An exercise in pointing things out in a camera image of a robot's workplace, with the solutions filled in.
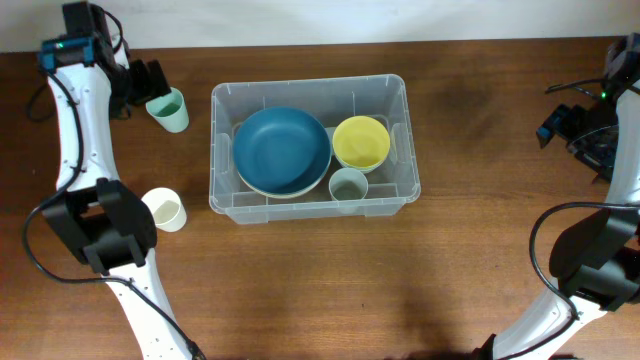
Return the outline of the yellow small bowl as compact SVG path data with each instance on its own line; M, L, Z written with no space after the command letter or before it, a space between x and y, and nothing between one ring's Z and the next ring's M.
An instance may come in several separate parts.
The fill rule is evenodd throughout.
M342 121L331 135L334 155L351 165L367 167L384 160L391 149L387 128L369 116Z

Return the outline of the grey translucent cup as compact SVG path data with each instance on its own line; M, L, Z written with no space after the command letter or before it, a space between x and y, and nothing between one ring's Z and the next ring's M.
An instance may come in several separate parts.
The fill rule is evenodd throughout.
M366 197L369 183L359 170L342 168L337 170L329 180L329 192L333 200L362 200Z

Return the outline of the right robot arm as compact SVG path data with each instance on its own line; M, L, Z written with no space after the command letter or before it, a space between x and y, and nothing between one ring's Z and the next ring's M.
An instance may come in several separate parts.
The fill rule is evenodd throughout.
M590 109L558 106L537 129L541 146L553 137L609 183L594 214L564 230L543 272L535 252L543 222L579 203L554 206L534 223L529 237L532 267L544 292L507 330L475 349L474 359L555 359L588 323L639 301L639 36L631 33L607 49L602 91Z

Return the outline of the mint green cup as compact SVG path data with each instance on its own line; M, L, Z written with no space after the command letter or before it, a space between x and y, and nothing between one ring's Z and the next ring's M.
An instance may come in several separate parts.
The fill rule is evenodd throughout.
M189 126L189 115L183 94L171 87L167 95L145 104L147 112L170 133L180 133Z

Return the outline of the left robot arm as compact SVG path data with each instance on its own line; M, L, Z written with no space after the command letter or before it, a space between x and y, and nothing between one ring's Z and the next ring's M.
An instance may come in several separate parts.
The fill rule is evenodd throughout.
M91 268L91 284L107 285L122 307L146 359L201 359L177 324L156 266L152 213L120 180L110 121L131 107L165 96L170 86L158 61L129 59L114 17L88 1L62 7L65 33L38 54L55 98L60 168L55 193L39 204L55 235Z

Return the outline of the mint green small bowl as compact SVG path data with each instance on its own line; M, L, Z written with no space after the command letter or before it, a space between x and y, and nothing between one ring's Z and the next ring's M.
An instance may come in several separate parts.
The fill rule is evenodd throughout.
M334 155L333 156L338 162L339 164L344 167L344 168L352 168L355 170L360 171L363 174L368 174L373 172L374 170L376 170L377 168L379 168L380 166L382 166L384 164L384 162L386 161L386 158L382 161L377 162L374 165L371 166L367 166L367 167L361 167L361 166L356 166L356 165L351 165L349 163L347 163L346 161L342 160L339 156Z

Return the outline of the cream cup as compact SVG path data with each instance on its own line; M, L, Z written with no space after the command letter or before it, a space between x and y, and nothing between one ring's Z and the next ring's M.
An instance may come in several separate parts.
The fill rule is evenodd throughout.
M165 232L177 232L187 222L187 213L179 195L172 189L154 188L142 197L152 213L155 226Z

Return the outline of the dark blue bowl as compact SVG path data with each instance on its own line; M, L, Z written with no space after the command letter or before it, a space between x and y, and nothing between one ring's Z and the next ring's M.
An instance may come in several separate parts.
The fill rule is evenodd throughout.
M272 193L296 192L330 166L332 147L323 125L309 113L272 107L250 115L232 144L237 172Z

